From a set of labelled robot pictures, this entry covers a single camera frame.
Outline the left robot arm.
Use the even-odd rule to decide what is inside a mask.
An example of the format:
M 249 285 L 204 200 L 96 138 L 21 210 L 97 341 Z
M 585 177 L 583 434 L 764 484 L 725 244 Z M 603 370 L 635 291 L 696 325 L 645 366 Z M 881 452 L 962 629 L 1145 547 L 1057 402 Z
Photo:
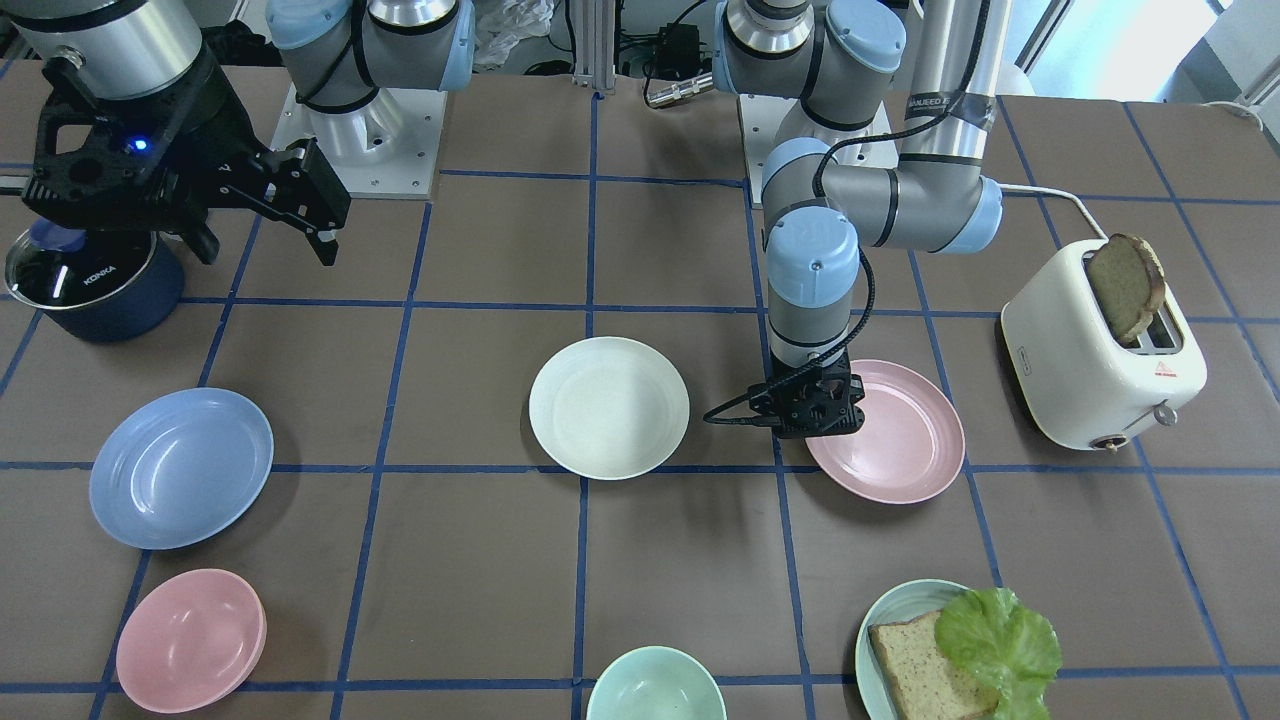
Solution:
M 998 183 L 980 168 L 992 123 L 1007 1 L 925 1 L 910 38 L 879 1 L 722 1 L 713 81 L 796 102 L 762 169 L 771 377 L 710 424 L 781 439 L 860 429 L 861 379 L 846 348 L 867 247 L 970 254 L 995 237 Z M 737 404 L 748 416 L 731 416 Z

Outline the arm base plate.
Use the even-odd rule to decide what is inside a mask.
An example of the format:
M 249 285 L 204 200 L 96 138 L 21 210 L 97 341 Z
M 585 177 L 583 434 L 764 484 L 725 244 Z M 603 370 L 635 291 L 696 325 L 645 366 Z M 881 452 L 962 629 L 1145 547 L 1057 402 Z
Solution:
M 886 135 L 890 132 L 884 105 L 879 105 L 870 123 L 856 131 L 837 131 L 817 124 L 800 106 L 799 100 L 763 95 L 739 96 L 739 119 L 742 149 L 751 187 L 763 188 L 763 170 L 769 152 L 786 140 L 813 137 L 829 146 L 845 138 Z M 845 165 L 895 168 L 897 146 L 891 142 L 851 145 L 837 152 L 835 160 Z
M 383 88 L 365 108 L 326 114 L 298 104 L 289 87 L 271 146 L 315 138 L 355 199 L 428 200 L 448 99 L 443 91 Z

